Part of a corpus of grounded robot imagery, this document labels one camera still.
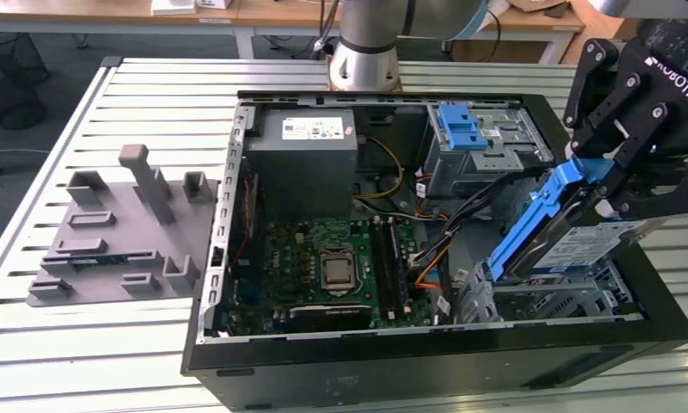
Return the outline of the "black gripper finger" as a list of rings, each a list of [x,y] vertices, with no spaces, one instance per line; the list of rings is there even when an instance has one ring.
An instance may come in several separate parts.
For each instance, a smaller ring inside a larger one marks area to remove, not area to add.
[[[572,130],[569,149],[576,157],[601,157],[624,139],[613,122],[637,95],[642,77],[620,70],[618,61],[620,49],[610,41],[586,41],[564,111],[564,126]]]
[[[597,183],[597,214],[622,220],[688,215],[688,120],[654,105],[614,127],[624,141]]]

